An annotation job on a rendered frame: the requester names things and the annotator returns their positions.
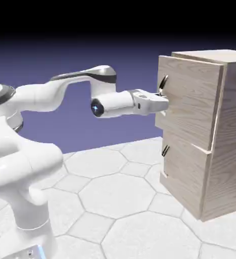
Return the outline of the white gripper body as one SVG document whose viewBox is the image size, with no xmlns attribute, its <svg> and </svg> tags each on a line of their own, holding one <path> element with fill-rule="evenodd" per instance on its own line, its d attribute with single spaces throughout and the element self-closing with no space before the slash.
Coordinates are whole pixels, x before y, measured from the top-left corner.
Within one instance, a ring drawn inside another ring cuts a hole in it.
<svg viewBox="0 0 236 259">
<path fill-rule="evenodd" d="M 168 107 L 169 100 L 166 96 L 160 96 L 157 93 L 147 92 L 147 115 L 166 111 Z"/>
</svg>

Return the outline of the large light wood cabinet door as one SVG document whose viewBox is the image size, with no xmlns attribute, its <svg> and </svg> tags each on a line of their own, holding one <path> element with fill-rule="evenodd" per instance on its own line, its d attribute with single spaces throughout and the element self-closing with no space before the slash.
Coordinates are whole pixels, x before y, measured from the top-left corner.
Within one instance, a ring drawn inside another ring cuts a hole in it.
<svg viewBox="0 0 236 259">
<path fill-rule="evenodd" d="M 158 80 L 168 77 L 163 94 L 169 107 L 155 117 L 156 127 L 210 150 L 224 66 L 159 56 Z"/>
</svg>

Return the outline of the long curved metal handle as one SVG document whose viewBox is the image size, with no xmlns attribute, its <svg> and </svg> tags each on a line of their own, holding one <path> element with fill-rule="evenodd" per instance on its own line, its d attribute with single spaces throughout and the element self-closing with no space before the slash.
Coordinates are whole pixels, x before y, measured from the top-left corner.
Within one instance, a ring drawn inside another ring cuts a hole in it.
<svg viewBox="0 0 236 259">
<path fill-rule="evenodd" d="M 163 79 L 162 79 L 160 85 L 159 85 L 159 89 L 158 89 L 158 95 L 159 95 L 159 96 L 162 96 L 162 95 L 163 95 L 163 89 L 164 89 L 164 87 L 165 87 L 165 84 L 166 84 L 167 80 L 168 80 L 168 75 L 165 75 L 165 76 L 163 77 Z"/>
</svg>

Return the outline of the light wood cabinet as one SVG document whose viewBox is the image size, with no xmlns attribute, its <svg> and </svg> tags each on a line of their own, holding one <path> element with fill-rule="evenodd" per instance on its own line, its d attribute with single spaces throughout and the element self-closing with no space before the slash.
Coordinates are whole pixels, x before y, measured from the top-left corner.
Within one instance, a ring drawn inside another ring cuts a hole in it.
<svg viewBox="0 0 236 259">
<path fill-rule="evenodd" d="M 224 66 L 211 144 L 203 222 L 236 211 L 236 50 L 173 52 L 169 57 Z"/>
</svg>

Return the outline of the small light wood cabinet door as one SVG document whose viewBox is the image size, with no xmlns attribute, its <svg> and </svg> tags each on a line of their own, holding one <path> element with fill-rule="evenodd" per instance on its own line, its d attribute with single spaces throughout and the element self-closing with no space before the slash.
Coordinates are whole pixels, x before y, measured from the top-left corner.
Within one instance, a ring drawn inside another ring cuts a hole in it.
<svg viewBox="0 0 236 259">
<path fill-rule="evenodd" d="M 164 175 L 160 182 L 197 219 L 201 218 L 211 151 L 204 150 L 171 131 L 163 131 Z"/>
</svg>

